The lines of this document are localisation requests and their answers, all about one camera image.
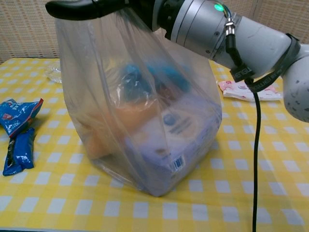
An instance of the transparent plastic bag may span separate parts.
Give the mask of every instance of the transparent plastic bag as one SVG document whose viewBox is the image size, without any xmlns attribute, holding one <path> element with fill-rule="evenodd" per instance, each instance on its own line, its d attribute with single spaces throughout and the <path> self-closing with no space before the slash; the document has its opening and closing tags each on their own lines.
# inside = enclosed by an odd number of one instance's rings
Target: transparent plastic bag
<svg viewBox="0 0 309 232">
<path fill-rule="evenodd" d="M 206 155 L 222 121 L 208 61 L 131 9 L 56 20 L 64 98 L 91 161 L 154 196 Z"/>
</svg>

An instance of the table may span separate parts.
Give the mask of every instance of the table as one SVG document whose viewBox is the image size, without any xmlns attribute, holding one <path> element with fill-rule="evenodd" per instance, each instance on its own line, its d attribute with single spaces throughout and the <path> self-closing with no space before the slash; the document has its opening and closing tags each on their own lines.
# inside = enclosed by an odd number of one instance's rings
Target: table
<svg viewBox="0 0 309 232">
<path fill-rule="evenodd" d="M 0 102 L 44 99 L 35 168 L 0 177 L 0 228 L 103 232 L 249 232 L 253 203 L 255 105 L 222 97 L 216 142 L 168 195 L 149 196 L 93 167 L 74 129 L 61 84 L 44 68 L 54 59 L 14 58 L 0 65 Z M 217 80 L 231 79 L 211 62 Z M 275 84 L 282 89 L 282 81 Z M 309 124 L 282 101 L 262 103 L 258 231 L 309 231 Z M 8 137 L 0 129 L 0 169 Z"/>
</svg>

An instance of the green indicator light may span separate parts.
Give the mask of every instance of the green indicator light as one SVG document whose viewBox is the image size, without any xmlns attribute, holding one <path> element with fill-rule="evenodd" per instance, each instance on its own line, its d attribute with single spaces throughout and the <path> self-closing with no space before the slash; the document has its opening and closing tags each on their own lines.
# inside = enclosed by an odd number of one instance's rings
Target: green indicator light
<svg viewBox="0 0 309 232">
<path fill-rule="evenodd" d="M 224 11 L 223 6 L 219 4 L 215 4 L 214 8 L 216 8 L 217 11 Z"/>
</svg>

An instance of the beige wall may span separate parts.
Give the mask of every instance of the beige wall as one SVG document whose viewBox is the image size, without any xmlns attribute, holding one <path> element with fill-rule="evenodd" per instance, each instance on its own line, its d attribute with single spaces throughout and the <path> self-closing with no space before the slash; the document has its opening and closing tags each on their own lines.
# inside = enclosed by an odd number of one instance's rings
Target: beige wall
<svg viewBox="0 0 309 232">
<path fill-rule="evenodd" d="M 0 63 L 11 57 L 57 57 L 48 0 L 0 0 Z M 232 11 L 309 43 L 309 0 L 224 0 Z"/>
</svg>

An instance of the plastic bag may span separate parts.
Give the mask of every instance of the plastic bag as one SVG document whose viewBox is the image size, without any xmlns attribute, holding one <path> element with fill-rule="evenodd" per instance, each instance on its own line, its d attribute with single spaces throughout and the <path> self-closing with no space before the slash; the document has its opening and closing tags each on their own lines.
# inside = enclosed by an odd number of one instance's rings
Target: plastic bag
<svg viewBox="0 0 309 232">
<path fill-rule="evenodd" d="M 160 39 L 131 9 L 56 20 L 64 98 L 92 162 L 154 196 L 205 156 L 222 121 L 208 60 Z"/>
</svg>

